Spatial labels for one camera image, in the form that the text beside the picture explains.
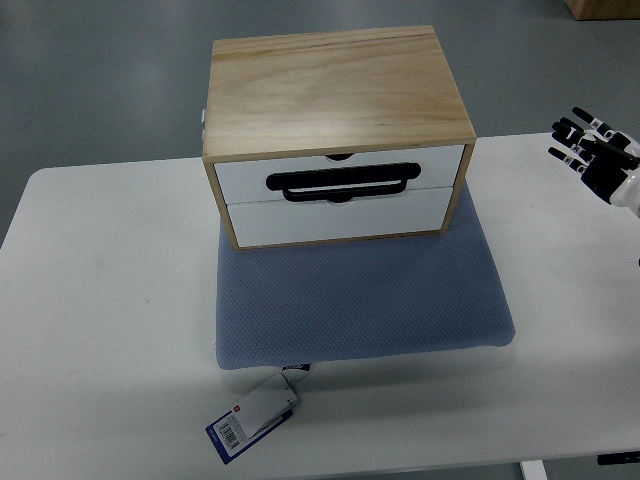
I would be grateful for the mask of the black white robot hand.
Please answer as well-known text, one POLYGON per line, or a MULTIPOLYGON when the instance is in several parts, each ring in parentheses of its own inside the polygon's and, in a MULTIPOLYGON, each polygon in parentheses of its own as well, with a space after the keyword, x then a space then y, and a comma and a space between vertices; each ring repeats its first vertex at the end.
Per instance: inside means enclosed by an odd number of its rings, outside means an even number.
POLYGON ((563 117, 552 125, 554 146, 548 153, 576 172, 605 203, 639 214, 639 142, 587 111, 572 113, 585 128, 563 117))

